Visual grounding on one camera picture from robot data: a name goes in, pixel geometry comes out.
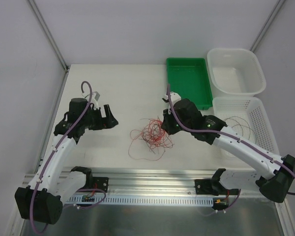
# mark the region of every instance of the green plastic tray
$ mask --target green plastic tray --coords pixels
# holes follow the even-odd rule
[[[194,102],[198,110],[212,107],[212,93],[204,58],[167,58],[171,91]]]

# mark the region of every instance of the perforated metal strip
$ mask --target perforated metal strip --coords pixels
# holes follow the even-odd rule
[[[102,196],[93,196],[88,202],[83,201],[81,194],[73,195],[67,204],[93,204],[102,199]],[[206,197],[159,197],[159,196],[118,196],[110,195],[101,203],[107,205],[141,205],[141,206],[191,206],[212,207],[213,198]]]

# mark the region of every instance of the white bin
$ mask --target white bin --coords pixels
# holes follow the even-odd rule
[[[213,97],[254,96],[266,88],[258,59],[249,50],[214,48],[207,63]]]
[[[279,154],[279,148],[262,101],[256,97],[216,97],[214,115],[249,141],[263,149]],[[227,159],[235,156],[222,150]]]

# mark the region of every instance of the white wall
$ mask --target white wall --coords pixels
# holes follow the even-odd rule
[[[295,0],[287,1],[256,55],[267,82],[259,98],[280,154],[295,157]],[[295,218],[295,196],[288,200]]]
[[[249,49],[277,0],[36,0],[68,64],[164,64]]]
[[[36,165],[62,77],[26,1],[0,1],[0,236],[15,190]]]

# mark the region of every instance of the tangled red wire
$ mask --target tangled red wire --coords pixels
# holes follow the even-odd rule
[[[152,151],[154,154],[156,154],[154,151],[155,149],[157,149],[157,152],[159,153],[159,148],[164,148],[163,153],[158,159],[150,160],[150,159],[144,158],[145,160],[149,160],[149,161],[157,161],[161,159],[161,157],[164,155],[165,149],[172,148],[174,144],[170,136],[166,133],[166,131],[161,128],[161,125],[163,122],[159,118],[147,119],[147,120],[149,120],[149,123],[147,126],[143,128],[143,130],[134,129],[130,132],[130,138],[132,139],[132,142],[129,146],[128,154],[132,159],[135,159],[135,160],[142,159],[142,158],[136,159],[130,155],[130,148],[132,146],[132,143],[135,140],[140,139],[146,142],[149,150]],[[135,131],[139,132],[139,134],[133,138],[132,133]]]

